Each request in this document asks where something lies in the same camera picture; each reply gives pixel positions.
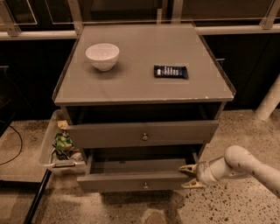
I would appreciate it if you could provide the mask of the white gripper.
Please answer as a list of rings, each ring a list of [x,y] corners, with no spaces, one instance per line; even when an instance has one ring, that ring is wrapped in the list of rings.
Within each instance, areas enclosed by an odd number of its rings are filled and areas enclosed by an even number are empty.
[[[178,170],[180,172],[193,173],[197,176],[197,179],[193,178],[181,185],[185,189],[203,188],[203,185],[214,185],[218,182],[212,174],[210,164],[208,162],[183,165],[180,166]]]

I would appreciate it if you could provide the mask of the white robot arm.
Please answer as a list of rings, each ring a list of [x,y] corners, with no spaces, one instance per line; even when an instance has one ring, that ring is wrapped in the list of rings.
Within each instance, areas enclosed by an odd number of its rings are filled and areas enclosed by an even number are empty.
[[[226,148],[222,157],[183,165],[178,170],[194,176],[182,184],[183,188],[209,186],[222,179],[243,179],[250,175],[280,198],[280,171],[262,163],[239,145]]]

